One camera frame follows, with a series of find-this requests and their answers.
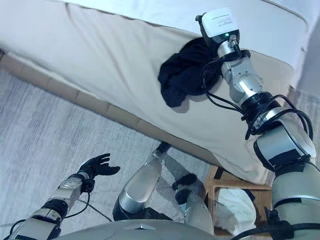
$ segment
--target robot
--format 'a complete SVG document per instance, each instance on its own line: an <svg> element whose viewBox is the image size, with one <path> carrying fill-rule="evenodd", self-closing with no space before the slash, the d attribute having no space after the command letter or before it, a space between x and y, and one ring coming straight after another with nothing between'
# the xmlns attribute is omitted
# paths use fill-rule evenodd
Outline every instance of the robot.
<svg viewBox="0 0 320 240"><path fill-rule="evenodd" d="M320 239L320 172L312 142L313 130L308 116L295 108L283 95L273 96L255 72L250 52L240 50L240 32L228 9L222 8L196 17L202 36L216 56L201 71L206 89L208 70L222 74L229 85L227 101L210 93L209 100L222 108L237 111L248 124L245 136L259 135L253 148L263 166L275 173L272 184L272 210L266 210L268 226L245 231L232 240L256 233L270 233L274 240ZM216 103L214 99L230 106ZM283 98L290 107L281 106ZM301 124L292 116L296 114ZM177 184L176 199L186 203L184 223L146 208L161 176L162 159L170 145L162 143L146 163L126 183L114 209L114 222L91 227L59 237L61 223L82 193L94 189L97 175L116 174L120 167L110 167L110 154L85 162L75 174L64 180L48 201L6 238L9 240L214 240L212 217L202 201L188 189L188 183Z"/></svg>

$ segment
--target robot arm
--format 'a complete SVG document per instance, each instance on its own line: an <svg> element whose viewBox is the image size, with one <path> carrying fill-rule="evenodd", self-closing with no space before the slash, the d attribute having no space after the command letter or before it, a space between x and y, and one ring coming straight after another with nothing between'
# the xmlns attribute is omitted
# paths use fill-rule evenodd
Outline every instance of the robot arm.
<svg viewBox="0 0 320 240"><path fill-rule="evenodd" d="M271 231L272 238L319 239L316 229L320 227L320 172L311 162L316 149L310 119L285 96L273 97L264 87L250 55L240 54L239 29L228 9L205 13L196 20L210 51L217 54L216 63L221 64L229 95L248 124L245 139L260 135L254 142L254 151L263 166L275 172L273 211L267 212L269 226L278 227L278 231ZM282 107L276 101L278 97L287 100L292 108ZM303 128L287 113L297 114Z"/></svg>
<svg viewBox="0 0 320 240"><path fill-rule="evenodd" d="M94 189L97 175L116 174L120 167L109 167L110 154L103 154L86 161L76 174L64 180L47 202L35 211L10 235L9 240L50 240L60 235L61 223L82 193Z"/></svg>

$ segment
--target mattress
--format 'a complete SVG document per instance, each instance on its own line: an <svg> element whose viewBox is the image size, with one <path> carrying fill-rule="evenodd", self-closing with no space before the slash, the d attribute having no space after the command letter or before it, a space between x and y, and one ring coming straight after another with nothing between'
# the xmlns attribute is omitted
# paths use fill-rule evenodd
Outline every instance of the mattress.
<svg viewBox="0 0 320 240"><path fill-rule="evenodd" d="M320 14L318 0L58 0L201 35L195 16L231 9L240 46L291 65L293 87L300 79L305 51Z"/></svg>
<svg viewBox="0 0 320 240"><path fill-rule="evenodd" d="M202 96L189 97L172 109L161 96L157 80L161 64L197 34L59 2L0 0L0 9L0 48L50 70L75 89L209 150L234 175L266 182L269 171L254 154L254 137L244 140L247 126L238 113L217 108ZM286 94L293 68L253 50L251 56L265 85L273 93ZM230 99L224 81L215 90Z"/></svg>

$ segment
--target gray carpet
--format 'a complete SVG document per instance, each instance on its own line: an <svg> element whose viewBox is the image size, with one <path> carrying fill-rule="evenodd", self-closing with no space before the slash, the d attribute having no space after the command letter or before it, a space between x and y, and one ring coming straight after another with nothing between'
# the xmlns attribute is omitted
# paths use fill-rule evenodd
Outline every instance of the gray carpet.
<svg viewBox="0 0 320 240"><path fill-rule="evenodd" d="M319 149L320 99L305 92L291 96L313 121L314 142ZM38 209L83 161L107 152L112 154L111 164L121 166L121 171L114 176L98 176L90 202L111 217L122 186L159 144L6 72L0 72L0 99L0 239L8 235L8 224ZM175 178L192 172L200 179L194 187L199 192L209 167L199 159L170 149L149 206L176 221L183 221L170 186ZM76 202L72 212L83 207L83 203ZM89 208L81 215L66 219L62 234L105 222Z"/></svg>

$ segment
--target wire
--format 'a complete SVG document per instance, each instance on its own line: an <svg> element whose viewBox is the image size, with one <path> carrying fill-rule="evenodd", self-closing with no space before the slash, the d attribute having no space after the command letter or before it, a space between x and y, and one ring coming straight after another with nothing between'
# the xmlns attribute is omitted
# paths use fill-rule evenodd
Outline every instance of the wire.
<svg viewBox="0 0 320 240"><path fill-rule="evenodd" d="M254 126L254 123L257 121L258 117L263 114L267 109L268 107L273 103L273 101L277 98L282 98L284 99L289 105L290 109L285 109L279 113L277 113L276 115L274 115L273 117L271 117L269 120L267 120L266 122L264 122L258 129L254 130L253 129L253 126ZM309 135L310 139L312 140L313 137L314 137L314 133L313 133L313 127L312 127L312 123L311 123L311 120L310 118L303 112L303 111L300 111L298 110L295 105L284 95L275 95L274 97L272 97L269 102L255 115L255 117L253 118L252 121L250 121L250 123L248 124L248 130L245 134L245 140L248 140L250 135L256 135L259 130L263 127L263 125L267 125L267 124L270 124L271 122L273 122L274 120L278 119L280 116L284 115L284 114L287 114L287 113L294 113L294 114L297 114L299 119L301 120L302 122L302 125L303 125L303 129L304 131Z"/></svg>
<svg viewBox="0 0 320 240"><path fill-rule="evenodd" d="M206 83L206 73L208 72L208 70L207 70L207 68L211 65L211 64L215 64L214 66L215 66L215 69L214 69L214 71L213 71L213 74L217 74L217 69L220 67L220 65L219 64L222 64L223 62L221 61L221 60L213 60L213 61L211 61L211 62L209 62L209 63L207 63L206 65L204 65L204 67L201 69L201 72L200 72L200 79L201 79L201 87L204 89L204 93L205 93L205 95L206 95L206 97L209 99L209 101L211 102L211 103L213 103L214 105L216 105L216 106L218 106L218 107L220 107L220 108L223 108L223 109L229 109L229 110L233 110L233 111L236 111L236 112L239 112L239 113L241 113L241 114L244 114L243 113L243 110L240 108L240 107L238 107L237 105L235 105L233 102L230 102L230 101L228 101L228 100L226 100L226 99L224 99L224 98L222 98L222 97L219 97L219 96L217 96L217 95L214 95L214 94L212 94L211 92L209 92L209 89L208 89L208 87L207 87L207 83ZM226 104L229 104L229 105L231 105L231 106L233 106L233 107L229 107L229 106L225 106L225 105L221 105L221 104L219 104L219 103L216 103L211 97L213 97L213 98L215 98L215 99L218 99L218 100L220 100L220 101L222 101L222 102L224 102L224 103L226 103Z"/></svg>
<svg viewBox="0 0 320 240"><path fill-rule="evenodd" d="M12 225L12 227L10 228L10 235L14 232L15 227L16 227L19 223L22 223L22 222L24 222L24 221L25 221L25 219L21 219L21 220L19 220L19 221L16 221L16 222Z"/></svg>
<svg viewBox="0 0 320 240"><path fill-rule="evenodd" d="M86 204L85 201L78 199L79 202ZM88 204L88 206L90 208L92 208L93 210L95 210L98 214L102 215L103 217L105 217L109 222L112 222L112 220L107 216L104 215L101 211L99 211L98 209L96 209L94 206L92 206L91 204Z"/></svg>
<svg viewBox="0 0 320 240"><path fill-rule="evenodd" d="M19 220L19 221L16 221L16 222L11 226L9 235L6 236L3 240L8 240L8 239L10 238L11 234L14 232L15 227L16 227L18 224L20 224L20 223L22 223L22 222L24 222L24 221L25 221L25 219L21 219L21 220Z"/></svg>
<svg viewBox="0 0 320 240"><path fill-rule="evenodd" d="M320 224L319 223L300 223L300 224L294 224L291 225L293 231L298 230L320 230ZM282 225L269 225L264 227L257 227L254 229L250 229L247 231L244 231L237 236L233 237L231 240L240 240L242 238L248 237L250 235L254 234L262 234L262 233L272 233L277 231L283 231L284 227Z"/></svg>
<svg viewBox="0 0 320 240"><path fill-rule="evenodd" d="M75 213L75 214L72 214L72 215L70 215L70 216L66 216L65 219L68 219L68 218L71 218L71 217L74 217L74 216L76 216L76 215L81 214L84 210L87 209L87 207L89 206L89 202L90 202L90 193L88 192L88 200L86 201L86 204L85 204L84 209L82 209L81 211L79 211L79 212L77 212L77 213Z"/></svg>

